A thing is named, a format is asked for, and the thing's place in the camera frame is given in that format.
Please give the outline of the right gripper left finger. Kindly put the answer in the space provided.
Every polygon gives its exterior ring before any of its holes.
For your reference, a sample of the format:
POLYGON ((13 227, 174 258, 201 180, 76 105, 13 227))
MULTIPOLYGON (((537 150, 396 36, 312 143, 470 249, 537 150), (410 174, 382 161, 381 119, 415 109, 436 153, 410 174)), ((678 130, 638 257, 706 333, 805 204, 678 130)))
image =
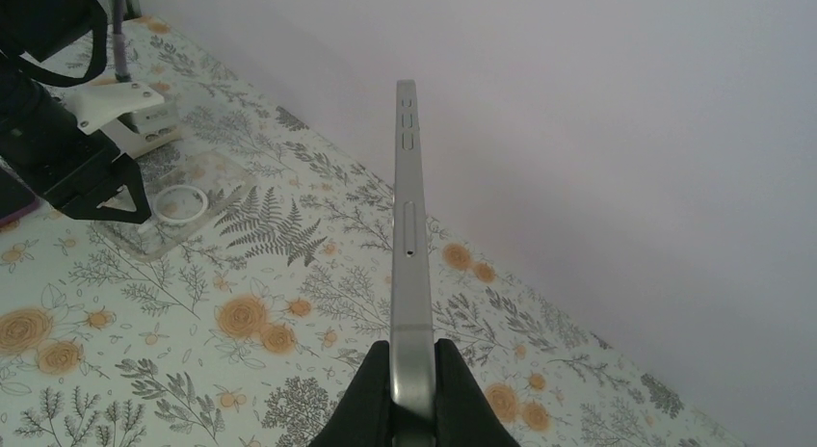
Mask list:
POLYGON ((376 341, 328 423, 308 446, 391 446, 391 406, 389 344, 376 341))

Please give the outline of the clear phone case with ring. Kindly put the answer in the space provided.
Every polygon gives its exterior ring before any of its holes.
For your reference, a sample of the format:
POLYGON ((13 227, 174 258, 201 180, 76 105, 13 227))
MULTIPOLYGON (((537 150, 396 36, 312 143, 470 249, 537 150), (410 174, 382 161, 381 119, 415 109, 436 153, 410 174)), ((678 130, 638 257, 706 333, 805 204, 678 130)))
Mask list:
POLYGON ((225 155, 202 152, 145 184, 151 210, 145 222, 94 222, 92 228, 103 241, 136 260, 152 262, 244 198, 255 182, 249 171, 225 155))

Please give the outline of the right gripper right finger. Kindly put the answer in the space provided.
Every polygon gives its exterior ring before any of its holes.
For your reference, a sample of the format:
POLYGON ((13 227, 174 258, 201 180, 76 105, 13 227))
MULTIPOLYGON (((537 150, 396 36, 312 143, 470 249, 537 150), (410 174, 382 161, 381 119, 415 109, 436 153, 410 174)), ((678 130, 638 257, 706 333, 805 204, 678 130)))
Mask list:
POLYGON ((435 441, 441 447, 516 447, 455 343, 435 343, 435 441))

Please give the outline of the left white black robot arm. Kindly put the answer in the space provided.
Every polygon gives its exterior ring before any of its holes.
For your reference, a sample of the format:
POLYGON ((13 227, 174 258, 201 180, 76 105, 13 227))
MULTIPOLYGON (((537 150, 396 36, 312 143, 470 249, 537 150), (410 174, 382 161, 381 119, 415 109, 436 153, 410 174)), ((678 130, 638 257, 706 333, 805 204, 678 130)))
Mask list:
POLYGON ((139 165, 49 88, 73 88, 107 65, 107 13, 97 0, 1 0, 1 198, 30 194, 80 221, 141 224, 150 218, 139 165), (81 76, 42 63, 85 35, 81 76))

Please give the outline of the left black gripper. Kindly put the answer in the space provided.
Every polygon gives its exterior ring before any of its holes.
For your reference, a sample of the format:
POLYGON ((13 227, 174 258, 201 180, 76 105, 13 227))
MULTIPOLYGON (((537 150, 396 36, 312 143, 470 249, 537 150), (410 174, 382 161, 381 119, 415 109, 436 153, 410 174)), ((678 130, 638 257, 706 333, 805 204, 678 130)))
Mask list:
POLYGON ((142 224, 152 215, 139 165, 101 132, 75 138, 33 167, 32 189, 74 220, 142 224), (132 209, 109 205, 123 192, 132 209))

